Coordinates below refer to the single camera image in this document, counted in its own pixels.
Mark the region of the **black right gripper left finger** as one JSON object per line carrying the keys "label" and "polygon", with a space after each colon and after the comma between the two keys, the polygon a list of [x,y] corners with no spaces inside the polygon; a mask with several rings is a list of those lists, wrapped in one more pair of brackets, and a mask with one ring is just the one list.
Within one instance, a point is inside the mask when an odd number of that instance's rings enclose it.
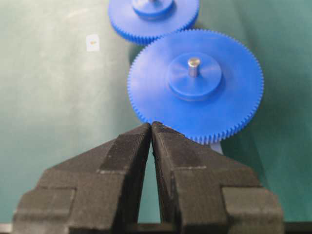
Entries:
{"label": "black right gripper left finger", "polygon": [[15,234],[110,234],[138,220],[151,126],[44,171],[14,213]]}

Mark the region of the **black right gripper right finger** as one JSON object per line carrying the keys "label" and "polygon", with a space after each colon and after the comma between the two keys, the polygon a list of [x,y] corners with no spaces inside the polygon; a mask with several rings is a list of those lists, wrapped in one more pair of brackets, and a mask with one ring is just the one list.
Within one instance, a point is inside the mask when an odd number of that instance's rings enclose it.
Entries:
{"label": "black right gripper right finger", "polygon": [[181,234],[282,234],[283,212],[248,166],[152,124],[162,222]]}

